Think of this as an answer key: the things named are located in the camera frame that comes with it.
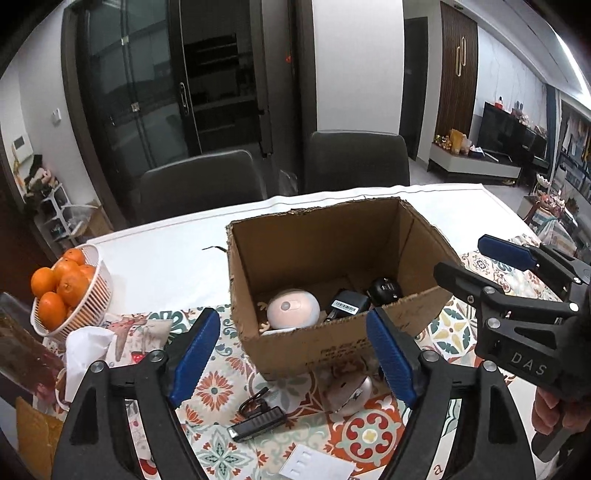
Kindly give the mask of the person's right hand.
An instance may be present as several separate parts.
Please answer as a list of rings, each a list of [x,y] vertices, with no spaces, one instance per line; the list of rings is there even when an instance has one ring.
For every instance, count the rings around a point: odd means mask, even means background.
[[[537,433],[549,435],[559,423],[573,432],[583,432],[590,423],[590,418],[590,396],[568,403],[560,401],[550,392],[536,388],[531,420]]]

